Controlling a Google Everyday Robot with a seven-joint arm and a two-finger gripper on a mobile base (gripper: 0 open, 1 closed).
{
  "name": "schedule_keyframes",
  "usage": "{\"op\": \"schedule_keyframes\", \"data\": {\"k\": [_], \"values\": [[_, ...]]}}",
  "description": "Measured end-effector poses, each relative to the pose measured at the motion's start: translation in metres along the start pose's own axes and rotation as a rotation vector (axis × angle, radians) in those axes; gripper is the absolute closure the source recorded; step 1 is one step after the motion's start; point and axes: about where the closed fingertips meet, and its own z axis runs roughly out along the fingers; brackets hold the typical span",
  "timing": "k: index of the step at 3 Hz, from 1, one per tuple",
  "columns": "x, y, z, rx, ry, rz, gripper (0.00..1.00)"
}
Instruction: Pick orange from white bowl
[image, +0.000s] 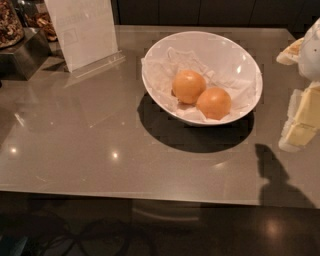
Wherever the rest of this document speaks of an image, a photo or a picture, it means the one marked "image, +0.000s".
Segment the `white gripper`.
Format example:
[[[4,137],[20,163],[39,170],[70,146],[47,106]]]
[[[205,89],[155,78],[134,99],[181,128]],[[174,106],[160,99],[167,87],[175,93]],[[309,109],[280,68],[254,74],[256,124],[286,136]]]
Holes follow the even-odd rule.
[[[282,52],[276,61],[283,65],[298,63],[299,72],[311,81],[320,80],[320,18],[300,38]],[[297,152],[320,131],[320,83],[312,82],[304,91],[295,89],[289,101],[287,121],[279,148]]]

